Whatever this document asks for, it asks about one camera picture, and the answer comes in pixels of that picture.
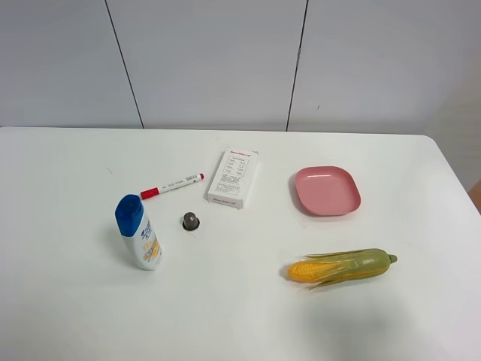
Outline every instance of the pink plate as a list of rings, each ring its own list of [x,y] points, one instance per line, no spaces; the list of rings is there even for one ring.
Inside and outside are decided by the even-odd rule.
[[[361,205],[361,196],[347,171],[338,167],[310,167],[295,176],[302,205],[316,216],[341,216]]]

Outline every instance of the white box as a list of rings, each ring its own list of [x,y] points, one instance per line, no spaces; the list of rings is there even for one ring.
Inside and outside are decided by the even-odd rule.
[[[207,194],[209,202],[243,208],[256,173],[258,159],[257,152],[227,149],[210,184]]]

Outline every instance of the toy corn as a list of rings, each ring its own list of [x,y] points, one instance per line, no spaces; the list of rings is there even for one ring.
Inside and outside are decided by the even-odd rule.
[[[351,252],[309,254],[305,261],[291,265],[289,277],[297,282],[318,282],[310,289],[337,284],[348,280],[360,280],[383,274],[398,260],[383,250],[353,250]]]

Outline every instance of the marker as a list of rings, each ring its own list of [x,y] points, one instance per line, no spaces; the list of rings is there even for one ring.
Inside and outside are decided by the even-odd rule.
[[[203,179],[204,179],[204,173],[194,174],[185,179],[170,183],[167,186],[163,186],[160,189],[152,188],[151,190],[144,190],[143,192],[141,192],[141,198],[142,199],[152,198],[159,195],[160,193],[165,193],[165,192],[168,192],[169,190],[176,190],[177,188],[188,186],[189,184],[192,184],[192,183],[200,182]]]

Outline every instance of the plastic bottle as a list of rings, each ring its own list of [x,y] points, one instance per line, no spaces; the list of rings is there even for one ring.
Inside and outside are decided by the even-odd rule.
[[[162,249],[141,198],[129,194],[122,198],[115,210],[120,234],[140,268],[154,270],[160,262]]]

